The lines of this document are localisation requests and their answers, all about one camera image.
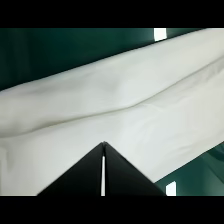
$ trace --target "black triangular object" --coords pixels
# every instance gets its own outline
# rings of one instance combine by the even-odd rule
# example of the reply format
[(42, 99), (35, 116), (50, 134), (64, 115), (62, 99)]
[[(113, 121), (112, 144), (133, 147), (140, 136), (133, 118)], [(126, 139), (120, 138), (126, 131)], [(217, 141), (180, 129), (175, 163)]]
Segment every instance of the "black triangular object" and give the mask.
[(112, 146), (104, 143), (104, 149), (106, 196), (165, 196)]
[(100, 143), (38, 196), (100, 196), (102, 156)]

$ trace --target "white fabric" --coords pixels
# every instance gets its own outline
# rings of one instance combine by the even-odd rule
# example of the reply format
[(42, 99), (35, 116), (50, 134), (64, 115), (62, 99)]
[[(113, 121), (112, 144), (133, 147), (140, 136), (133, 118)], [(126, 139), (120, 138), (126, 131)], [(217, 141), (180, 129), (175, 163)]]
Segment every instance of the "white fabric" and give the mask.
[(36, 195), (102, 141), (157, 181), (224, 140), (224, 29), (0, 93), (0, 193)]

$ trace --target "white cloth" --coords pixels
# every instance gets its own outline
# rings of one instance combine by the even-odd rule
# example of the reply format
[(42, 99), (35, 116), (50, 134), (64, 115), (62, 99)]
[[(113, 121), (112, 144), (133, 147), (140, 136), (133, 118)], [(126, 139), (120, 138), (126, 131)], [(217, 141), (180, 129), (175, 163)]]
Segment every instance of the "white cloth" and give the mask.
[(109, 142), (157, 181), (224, 140), (224, 29), (0, 93), (0, 193), (36, 195)]

